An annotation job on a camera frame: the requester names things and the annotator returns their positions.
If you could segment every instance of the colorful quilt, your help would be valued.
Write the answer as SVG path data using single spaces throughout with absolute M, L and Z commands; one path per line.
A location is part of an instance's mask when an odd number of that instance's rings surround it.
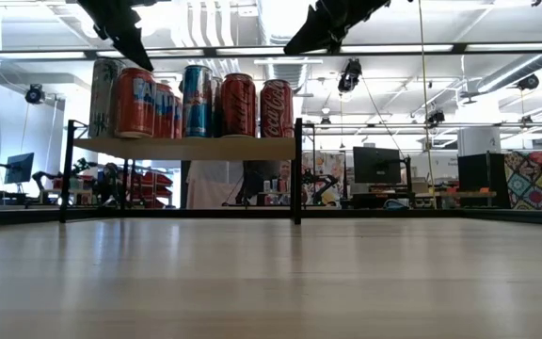
M 542 210 L 542 151 L 506 154 L 505 176 L 513 209 Z

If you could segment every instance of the ceiling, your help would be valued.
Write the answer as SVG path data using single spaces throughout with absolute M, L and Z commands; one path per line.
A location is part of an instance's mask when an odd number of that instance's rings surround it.
M 423 41 L 542 41 L 542 5 L 531 7 L 530 0 L 422 0 Z M 273 3 L 275 6 L 266 16 L 265 25 L 276 29 L 283 35 L 291 35 L 306 18 L 307 0 L 260 0 L 259 3 Z M 208 13 L 215 6 L 215 30 L 209 32 Z M 225 5 L 229 5 L 229 17 L 223 16 Z M 382 8 L 366 23 L 353 27 L 345 44 L 369 43 L 420 43 L 420 12 L 418 2 L 392 0 L 389 8 Z M 197 44 L 198 35 L 202 42 L 214 45 L 228 44 L 228 38 L 236 45 L 251 46 L 262 44 L 260 23 L 257 14 L 260 6 L 257 1 L 209 0 L 198 3 L 193 0 L 174 0 L 159 3 L 154 8 L 140 9 L 144 21 L 150 23 L 150 35 L 143 37 L 148 48 L 184 47 L 185 39 L 173 39 L 173 34 L 183 33 L 183 37 Z M 192 26 L 195 18 L 200 18 L 200 30 Z M 229 36 L 223 35 L 223 24 L 230 21 Z M 43 50 L 56 49 L 109 49 L 106 41 L 91 38 L 88 19 L 75 4 L 64 1 L 0 1 L 0 50 Z M 456 121 L 455 112 L 462 104 L 456 95 L 465 90 L 465 80 L 483 78 L 501 67 L 515 61 L 520 55 L 470 55 L 428 56 L 426 82 L 423 81 L 423 66 L 420 56 L 364 56 L 360 58 L 363 78 L 352 93 L 351 98 L 340 100 L 336 89 L 337 78 L 347 62 L 346 57 L 320 57 L 322 64 L 311 65 L 308 81 L 297 99 L 305 120 L 318 122 L 323 115 L 323 107 L 330 108 L 332 122 L 365 123 L 377 121 L 376 110 L 382 112 L 387 122 L 423 122 L 423 104 L 443 92 L 437 101 L 447 115 L 447 121 Z M 155 59 L 152 61 L 159 78 L 180 74 L 190 62 L 197 60 Z M 264 66 L 254 64 L 254 58 L 239 58 L 240 72 L 249 73 L 262 87 L 265 80 Z M 220 69 L 218 60 L 214 61 Z M 51 74 L 52 83 L 44 84 L 45 89 L 61 95 L 67 93 L 68 86 L 57 83 L 56 74 L 67 73 L 85 84 L 91 82 L 92 61 L 49 61 L 49 62 L 8 62 L 2 64 L 0 72 L 7 74 L 11 82 L 22 87 L 25 73 Z M 522 112 L 542 109 L 542 70 L 535 73 L 541 85 L 534 91 L 525 91 L 524 100 L 516 89 L 500 89 L 485 97 L 497 101 L 501 114 L 491 119 L 495 121 L 517 121 Z M 349 129 L 345 133 L 355 134 L 359 129 Z M 333 129 L 319 133 L 335 134 Z M 542 138 L 542 130 L 534 138 Z

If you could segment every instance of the wooden table surface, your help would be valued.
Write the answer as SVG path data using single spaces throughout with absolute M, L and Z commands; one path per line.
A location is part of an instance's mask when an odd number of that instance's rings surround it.
M 542 226 L 392 218 L 2 227 L 0 338 L 542 338 Z

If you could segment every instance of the computer monitor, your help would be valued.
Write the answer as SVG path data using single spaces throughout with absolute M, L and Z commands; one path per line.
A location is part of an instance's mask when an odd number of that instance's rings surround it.
M 34 158 L 34 153 L 10 156 L 8 158 L 8 165 L 10 165 L 11 168 L 6 170 L 6 184 L 30 182 Z
M 401 158 L 398 150 L 353 147 L 355 183 L 398 184 Z

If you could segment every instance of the air duct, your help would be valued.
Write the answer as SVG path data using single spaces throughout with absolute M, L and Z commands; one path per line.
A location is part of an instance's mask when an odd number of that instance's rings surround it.
M 285 45 L 307 19 L 309 1 L 257 0 L 261 41 L 265 45 Z M 267 79 L 283 79 L 298 92 L 307 81 L 311 65 L 267 65 Z
M 521 56 L 516 61 L 480 80 L 476 85 L 476 93 L 471 94 L 486 94 L 502 89 L 541 69 L 542 54 L 538 56 Z

